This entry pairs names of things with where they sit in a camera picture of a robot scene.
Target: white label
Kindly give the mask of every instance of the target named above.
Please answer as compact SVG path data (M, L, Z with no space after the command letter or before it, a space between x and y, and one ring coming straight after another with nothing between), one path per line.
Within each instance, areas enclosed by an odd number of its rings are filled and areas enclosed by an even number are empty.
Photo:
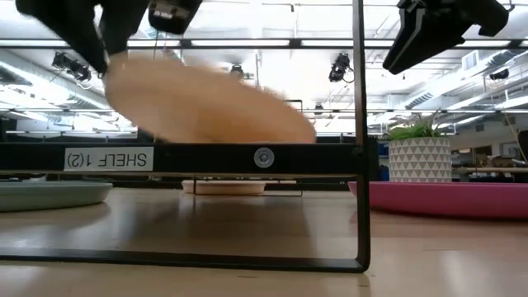
M154 148L66 148L64 171L151 172Z

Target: white geometric planter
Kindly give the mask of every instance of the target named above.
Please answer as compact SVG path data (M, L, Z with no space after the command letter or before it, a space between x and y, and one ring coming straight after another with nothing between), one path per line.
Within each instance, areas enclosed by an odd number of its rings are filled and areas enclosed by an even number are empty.
M391 182L451 182L451 148L445 137L393 140L389 144Z

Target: black shelf frame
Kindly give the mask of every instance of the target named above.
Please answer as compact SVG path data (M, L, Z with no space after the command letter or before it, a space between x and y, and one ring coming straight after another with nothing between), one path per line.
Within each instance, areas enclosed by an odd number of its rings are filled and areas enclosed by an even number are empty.
M300 257L241 257L227 255L126 252L53 248L0 247L2 261L91 262L155 266L192 266L277 271L362 273L370 265L369 150L366 123L365 28L363 0L353 2L353 60L356 105L356 144L0 144L0 172L64 172L65 149L154 147L152 172L113 172L183 176L292 176L336 177L356 175L357 237L355 259ZM275 160L261 168L254 160L260 148Z

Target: pink plate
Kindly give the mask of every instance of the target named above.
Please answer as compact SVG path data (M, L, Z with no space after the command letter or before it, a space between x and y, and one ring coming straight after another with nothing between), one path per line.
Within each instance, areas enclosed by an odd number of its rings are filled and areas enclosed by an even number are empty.
M356 183L349 182L356 194ZM370 183L372 208L421 215L469 218L528 218L528 184L515 183Z

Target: wooden disc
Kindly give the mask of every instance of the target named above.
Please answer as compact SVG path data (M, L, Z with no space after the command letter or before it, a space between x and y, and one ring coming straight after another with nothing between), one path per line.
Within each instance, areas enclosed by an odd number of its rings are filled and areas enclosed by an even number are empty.
M215 196L260 196L266 183L263 181L183 181L183 191L188 194Z
M118 54L105 83L116 111L170 142L315 142L308 119L281 99L178 60Z

